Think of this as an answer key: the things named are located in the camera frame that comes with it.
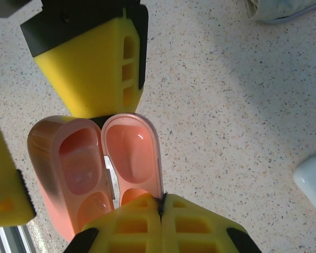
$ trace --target floor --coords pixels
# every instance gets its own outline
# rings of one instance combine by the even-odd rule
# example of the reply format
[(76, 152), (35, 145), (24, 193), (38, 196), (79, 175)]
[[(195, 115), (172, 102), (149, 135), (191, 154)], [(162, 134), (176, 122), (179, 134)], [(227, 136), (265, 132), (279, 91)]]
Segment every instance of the floor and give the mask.
[[(242, 1), (142, 2), (150, 27), (137, 112), (159, 133), (165, 190), (242, 224), (262, 252), (316, 252), (316, 210), (292, 178), (316, 154), (316, 11), (262, 25)], [(68, 114), (19, 29), (40, 6), (0, 20), (0, 126), (38, 213), (35, 246), (56, 253), (67, 243), (26, 148), (33, 124)]]

